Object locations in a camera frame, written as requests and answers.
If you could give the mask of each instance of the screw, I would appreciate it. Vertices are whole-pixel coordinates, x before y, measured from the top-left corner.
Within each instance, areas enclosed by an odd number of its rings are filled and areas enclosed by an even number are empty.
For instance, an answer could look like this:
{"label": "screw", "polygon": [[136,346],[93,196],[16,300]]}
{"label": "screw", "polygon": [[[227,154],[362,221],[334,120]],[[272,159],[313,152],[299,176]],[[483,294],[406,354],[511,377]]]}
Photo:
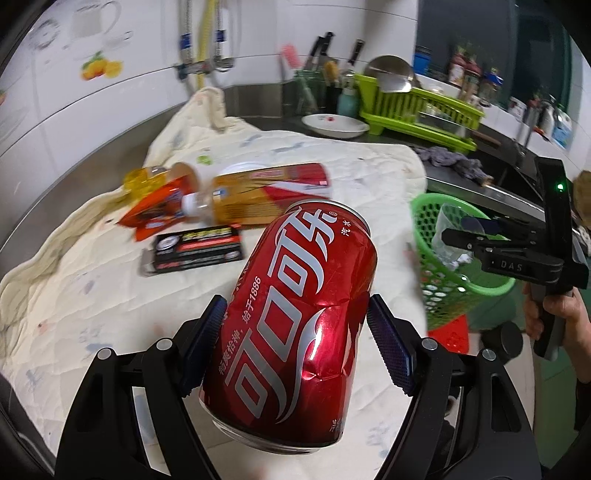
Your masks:
{"label": "screw", "polygon": [[421,345],[427,350],[435,350],[437,348],[437,342],[432,338],[424,338]]}
{"label": "screw", "polygon": [[111,349],[101,348],[96,356],[99,358],[99,360],[107,360],[111,356]]}
{"label": "screw", "polygon": [[173,341],[170,338],[161,338],[158,340],[158,343],[156,343],[156,348],[158,350],[168,350],[172,345]]}
{"label": "screw", "polygon": [[482,356],[483,356],[485,359],[487,359],[487,360],[489,360],[489,361],[491,361],[491,362],[492,362],[492,361],[493,361],[493,360],[496,358],[496,353],[495,353],[495,352],[493,352],[493,351],[492,351],[490,348],[485,348],[485,349],[482,351]]}

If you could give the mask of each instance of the yellow hose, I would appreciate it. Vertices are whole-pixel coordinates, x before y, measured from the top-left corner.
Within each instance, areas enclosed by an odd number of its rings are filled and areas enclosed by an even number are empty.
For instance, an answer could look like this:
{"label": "yellow hose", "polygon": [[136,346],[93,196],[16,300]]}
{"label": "yellow hose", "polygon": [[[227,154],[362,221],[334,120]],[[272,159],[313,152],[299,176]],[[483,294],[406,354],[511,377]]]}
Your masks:
{"label": "yellow hose", "polygon": [[[209,53],[209,42],[212,38],[212,18],[216,11],[217,0],[207,0],[207,5],[203,11],[203,19],[199,30],[199,52],[197,61],[207,59]],[[197,75],[197,88],[202,89],[205,86],[204,74]]]}

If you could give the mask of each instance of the dented can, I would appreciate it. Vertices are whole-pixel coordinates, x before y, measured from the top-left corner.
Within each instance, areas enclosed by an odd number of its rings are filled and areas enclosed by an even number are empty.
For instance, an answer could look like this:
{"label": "dented can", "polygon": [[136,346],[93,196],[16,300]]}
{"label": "dented can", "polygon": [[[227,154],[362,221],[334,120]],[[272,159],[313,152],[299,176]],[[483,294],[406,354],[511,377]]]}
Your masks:
{"label": "dented can", "polygon": [[339,440],[376,263],[366,222],[330,200],[297,202],[266,228],[200,393],[218,428],[275,453]]}

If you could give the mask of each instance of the human hand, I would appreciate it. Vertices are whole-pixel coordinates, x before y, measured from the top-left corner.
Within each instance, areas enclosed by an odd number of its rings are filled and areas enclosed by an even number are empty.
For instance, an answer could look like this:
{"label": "human hand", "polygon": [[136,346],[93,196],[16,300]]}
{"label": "human hand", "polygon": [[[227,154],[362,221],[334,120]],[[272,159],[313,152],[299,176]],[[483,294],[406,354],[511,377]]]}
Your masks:
{"label": "human hand", "polygon": [[[534,340],[539,340],[544,331],[540,320],[540,307],[531,297],[531,286],[523,288],[526,295],[523,304],[525,331]],[[578,289],[573,288],[573,296],[549,295],[544,298],[544,310],[559,318],[564,318],[564,339],[562,345],[570,357],[577,377],[581,382],[591,381],[591,323],[587,308]]]}

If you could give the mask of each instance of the green basket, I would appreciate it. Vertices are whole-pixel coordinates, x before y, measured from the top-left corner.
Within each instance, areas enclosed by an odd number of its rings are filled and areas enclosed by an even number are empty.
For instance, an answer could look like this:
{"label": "green basket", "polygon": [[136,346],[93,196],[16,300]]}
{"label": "green basket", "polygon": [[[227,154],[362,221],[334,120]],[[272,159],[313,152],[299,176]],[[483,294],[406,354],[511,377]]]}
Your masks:
{"label": "green basket", "polygon": [[[423,193],[413,200],[414,236],[421,257],[421,289],[429,330],[467,313],[485,298],[504,295],[515,284],[514,278],[483,272],[477,258],[453,272],[439,261],[431,249],[431,239],[435,234],[439,209],[444,203],[462,209],[464,215],[458,214],[458,217],[450,219],[458,229],[461,228],[462,216],[488,218],[469,203],[449,195]],[[489,238],[504,237],[497,235]]]}
{"label": "green basket", "polygon": [[478,130],[484,113],[466,102],[413,88],[408,93],[383,93],[373,77],[357,74],[355,79],[361,92],[360,116],[369,124],[369,133],[381,135],[384,128],[396,130],[414,137],[443,145],[455,152],[476,151],[476,144],[469,138],[456,137],[445,130],[415,124],[416,116],[429,103],[451,120],[471,130]]}

